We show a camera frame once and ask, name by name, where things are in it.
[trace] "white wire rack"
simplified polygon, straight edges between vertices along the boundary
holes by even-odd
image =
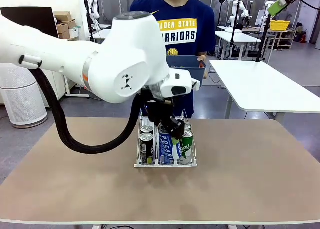
[[[189,122],[187,118],[185,118],[182,114],[182,117],[178,117],[177,119],[181,119],[185,122]],[[154,152],[156,153],[155,162],[150,165],[142,164],[141,160],[141,152],[140,152],[140,134],[141,134],[141,127],[143,126],[153,126],[153,148],[155,149]],[[159,131],[158,128],[155,126],[154,123],[150,122],[148,117],[143,117],[141,112],[140,120],[139,120],[139,133],[138,133],[138,140],[137,140],[137,154],[136,154],[136,164],[134,164],[135,168],[196,168],[198,167],[197,164],[197,148],[195,144],[195,140],[192,143],[191,149],[191,163],[189,164],[179,164],[178,161],[175,161],[173,164],[169,165],[162,165],[159,162]]]

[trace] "yellow bin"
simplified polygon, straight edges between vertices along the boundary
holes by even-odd
[[[270,23],[271,31],[286,31],[290,25],[288,20],[272,20]]]

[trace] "blue t-shirt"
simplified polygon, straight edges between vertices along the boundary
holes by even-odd
[[[170,56],[198,56],[215,49],[215,13],[199,0],[188,0],[180,7],[164,0],[135,0],[130,11],[148,12],[155,17]],[[183,109],[188,118],[194,114],[193,92],[179,99],[174,114],[180,116]]]

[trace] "blue bin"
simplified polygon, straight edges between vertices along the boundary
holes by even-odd
[[[198,61],[198,56],[195,55],[168,55],[166,62],[169,67],[174,69],[188,70],[193,79],[201,82],[205,76],[206,64],[204,61]]]

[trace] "white wall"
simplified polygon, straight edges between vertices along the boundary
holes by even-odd
[[[304,0],[306,3],[320,8],[320,0]],[[314,30],[316,20],[317,20],[318,11],[312,9],[311,7],[307,6],[306,4],[302,3],[300,15],[298,18],[298,22],[303,24],[303,30],[306,31],[306,41],[309,42],[312,32]]]
[[[0,7],[51,7],[53,11],[71,12],[79,31],[80,40],[89,40],[88,21],[84,0],[0,0]]]

